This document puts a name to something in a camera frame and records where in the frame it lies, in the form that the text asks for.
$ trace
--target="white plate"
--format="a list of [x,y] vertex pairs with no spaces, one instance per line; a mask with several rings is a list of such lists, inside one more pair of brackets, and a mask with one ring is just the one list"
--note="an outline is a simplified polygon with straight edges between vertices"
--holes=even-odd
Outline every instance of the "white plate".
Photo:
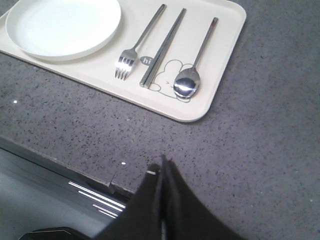
[[20,0],[6,19],[9,38],[34,57],[65,61],[87,56],[115,34],[117,0]]

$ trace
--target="chopsticks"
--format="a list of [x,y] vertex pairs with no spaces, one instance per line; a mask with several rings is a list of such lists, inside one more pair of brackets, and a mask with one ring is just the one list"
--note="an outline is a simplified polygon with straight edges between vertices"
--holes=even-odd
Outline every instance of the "chopsticks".
[[156,53],[155,57],[152,59],[151,64],[149,65],[148,69],[146,70],[144,76],[140,81],[140,86],[144,88],[149,88],[151,83],[154,81],[157,71],[162,63],[173,39],[177,33],[177,30],[182,22],[183,17],[185,16],[186,9],[183,8],[175,20],[173,26],[171,27],[169,33],[165,37],[163,43],[161,44],[158,52]]

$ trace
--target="plastic tray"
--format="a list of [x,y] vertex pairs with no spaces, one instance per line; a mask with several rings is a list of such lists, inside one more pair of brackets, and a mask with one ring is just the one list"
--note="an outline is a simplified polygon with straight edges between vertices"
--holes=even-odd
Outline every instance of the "plastic tray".
[[[203,117],[215,96],[221,77],[246,20],[245,10],[227,0],[119,0],[121,21],[112,40],[99,51],[75,60],[50,62],[36,59],[20,50],[7,36],[7,14],[0,18],[0,51],[47,70],[117,96],[180,122]],[[115,78],[120,53],[131,48],[161,4],[167,8],[137,48],[140,62],[125,80]],[[182,8],[187,12],[160,66],[150,89],[140,87],[150,57],[158,51]],[[213,17],[219,23],[203,53],[197,70],[200,89],[189,100],[177,98],[173,82],[181,69],[194,62]]]

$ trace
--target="spoon handle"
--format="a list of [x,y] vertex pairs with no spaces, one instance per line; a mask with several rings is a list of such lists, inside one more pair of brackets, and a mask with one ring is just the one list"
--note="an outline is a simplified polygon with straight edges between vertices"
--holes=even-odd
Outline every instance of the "spoon handle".
[[195,58],[195,60],[194,60],[193,67],[192,67],[193,69],[196,68],[197,63],[198,63],[198,61],[199,61],[199,59],[200,59],[203,51],[204,51],[205,48],[206,48],[206,45],[207,45],[207,43],[208,43],[208,40],[209,40],[210,36],[212,35],[212,33],[214,32],[214,30],[215,30],[215,28],[216,28],[216,25],[217,25],[217,23],[218,23],[218,20],[219,20],[219,19],[218,19],[217,17],[214,17],[214,18],[213,18],[213,20],[212,20],[212,22],[211,22],[211,24],[210,24],[210,27],[209,27],[209,29],[208,29],[208,32],[206,33],[205,38],[204,38],[204,40],[203,40],[203,42],[202,42],[202,45],[201,45],[200,50],[199,50],[199,52],[198,52],[198,55],[196,56],[196,58]]

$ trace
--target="speckled countertop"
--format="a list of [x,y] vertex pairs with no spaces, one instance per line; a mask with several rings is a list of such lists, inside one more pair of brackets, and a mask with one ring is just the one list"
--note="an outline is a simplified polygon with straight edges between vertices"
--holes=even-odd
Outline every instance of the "speckled countertop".
[[165,154],[244,237],[319,239],[320,1],[236,2],[246,24],[201,120],[179,123],[0,53],[0,137],[133,192]]

